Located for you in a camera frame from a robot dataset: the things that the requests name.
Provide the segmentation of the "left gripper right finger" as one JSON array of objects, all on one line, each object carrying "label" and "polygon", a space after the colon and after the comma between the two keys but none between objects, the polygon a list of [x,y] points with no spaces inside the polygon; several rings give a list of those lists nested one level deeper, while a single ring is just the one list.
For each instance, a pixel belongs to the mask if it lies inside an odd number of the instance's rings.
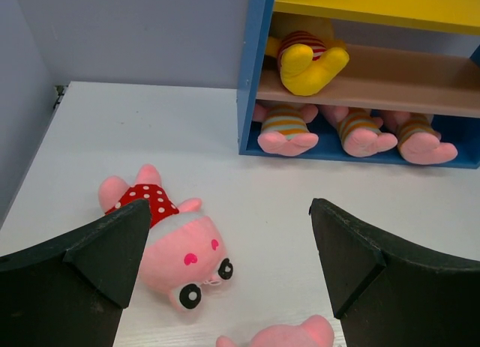
[{"label": "left gripper right finger", "polygon": [[326,199],[309,214],[348,346],[479,345],[479,262],[414,244]]}]

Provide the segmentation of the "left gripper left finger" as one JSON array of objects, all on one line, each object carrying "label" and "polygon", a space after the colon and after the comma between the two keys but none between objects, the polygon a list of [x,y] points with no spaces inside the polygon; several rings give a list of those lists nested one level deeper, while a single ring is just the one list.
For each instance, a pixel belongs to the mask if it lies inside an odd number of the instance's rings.
[{"label": "left gripper left finger", "polygon": [[1,345],[112,346],[131,301],[151,222],[136,200],[1,257]]}]

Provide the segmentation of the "pink plush striped body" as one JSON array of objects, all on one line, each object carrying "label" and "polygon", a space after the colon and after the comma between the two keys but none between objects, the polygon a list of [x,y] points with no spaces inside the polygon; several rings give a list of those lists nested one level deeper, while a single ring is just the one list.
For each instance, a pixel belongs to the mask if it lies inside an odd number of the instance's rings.
[{"label": "pink plush striped body", "polygon": [[333,126],[343,150],[353,157],[370,157],[389,151],[398,143],[393,133],[381,131],[383,120],[370,109],[319,105],[319,112]]}]

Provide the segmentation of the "pink frog plush striped shirt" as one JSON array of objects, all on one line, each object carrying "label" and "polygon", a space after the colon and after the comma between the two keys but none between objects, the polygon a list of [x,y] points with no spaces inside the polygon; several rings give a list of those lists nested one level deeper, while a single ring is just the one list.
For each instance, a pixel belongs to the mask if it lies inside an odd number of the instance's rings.
[{"label": "pink frog plush striped shirt", "polygon": [[295,157],[315,147],[318,135],[308,129],[318,114],[313,104],[300,107],[287,103],[263,106],[256,103],[253,121],[261,123],[257,138],[261,149],[268,154]]}]

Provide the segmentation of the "yellow bear plush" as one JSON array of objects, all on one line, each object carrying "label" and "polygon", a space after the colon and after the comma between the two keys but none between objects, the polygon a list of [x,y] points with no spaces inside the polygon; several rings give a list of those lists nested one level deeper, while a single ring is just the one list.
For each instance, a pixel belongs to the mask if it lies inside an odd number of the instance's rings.
[{"label": "yellow bear plush", "polygon": [[272,15],[265,55],[276,60],[284,88],[302,97],[319,93],[350,61],[329,18],[282,12]]}]

